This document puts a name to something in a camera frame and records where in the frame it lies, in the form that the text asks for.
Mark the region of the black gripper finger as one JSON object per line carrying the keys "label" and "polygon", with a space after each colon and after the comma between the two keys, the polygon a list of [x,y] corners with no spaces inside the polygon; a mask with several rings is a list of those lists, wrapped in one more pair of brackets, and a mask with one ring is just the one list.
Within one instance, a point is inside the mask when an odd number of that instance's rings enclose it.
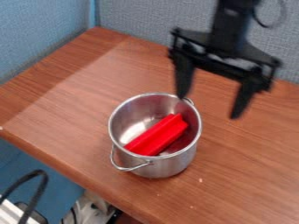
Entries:
{"label": "black gripper finger", "polygon": [[238,119],[249,104],[253,94],[260,90],[261,80],[254,77],[246,77],[240,85],[234,104],[230,110],[230,119]]}
{"label": "black gripper finger", "polygon": [[194,65],[192,60],[180,53],[173,55],[172,62],[174,67],[174,93],[181,99],[192,87]]}

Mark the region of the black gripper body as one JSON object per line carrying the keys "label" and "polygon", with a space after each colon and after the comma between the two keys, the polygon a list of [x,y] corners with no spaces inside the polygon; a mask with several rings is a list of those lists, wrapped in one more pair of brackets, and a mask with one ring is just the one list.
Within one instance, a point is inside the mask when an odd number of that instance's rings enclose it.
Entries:
{"label": "black gripper body", "polygon": [[[200,68],[236,81],[246,77],[261,80],[258,91],[269,89],[272,73],[280,61],[246,41],[248,25],[257,21],[260,0],[218,0],[209,31],[172,29],[169,58],[180,53]],[[268,75],[262,68],[269,68]]]}

